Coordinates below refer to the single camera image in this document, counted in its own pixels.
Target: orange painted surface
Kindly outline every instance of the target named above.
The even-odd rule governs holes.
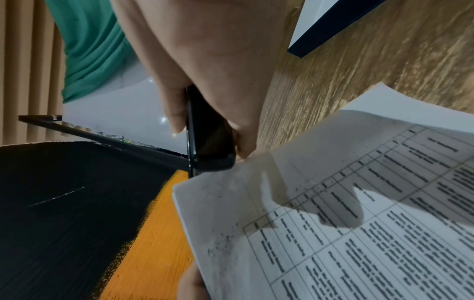
[[[171,198],[174,184],[188,179],[178,171],[150,206],[150,213],[100,300],[171,300],[193,254]]]

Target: white scratch mark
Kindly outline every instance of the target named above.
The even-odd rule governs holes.
[[[27,207],[36,206],[36,205],[38,205],[38,204],[46,203],[46,202],[49,202],[49,201],[51,201],[51,200],[54,200],[54,199],[58,199],[58,198],[67,196],[67,195],[69,195],[69,194],[72,194],[72,193],[74,193],[74,192],[77,192],[77,191],[79,191],[79,190],[82,190],[83,188],[85,188],[85,186],[83,186],[82,188],[78,188],[77,190],[71,191],[71,192],[69,192],[69,193],[62,194],[61,196],[57,196],[57,197],[54,197],[54,198],[51,198],[51,199],[48,199],[48,200],[44,200],[44,201],[41,201],[41,202],[38,202],[38,203],[35,203],[35,204],[28,205]]]

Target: green curtain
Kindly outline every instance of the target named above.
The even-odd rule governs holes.
[[[100,87],[133,51],[109,0],[46,0],[65,43],[63,101]]]

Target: black stapler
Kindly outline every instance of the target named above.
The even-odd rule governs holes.
[[[229,123],[207,103],[195,85],[186,89],[186,97],[189,178],[232,168],[236,148]]]

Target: brown curtain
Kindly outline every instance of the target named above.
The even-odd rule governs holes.
[[[0,0],[0,145],[58,140],[18,115],[62,112],[63,41],[44,0]]]

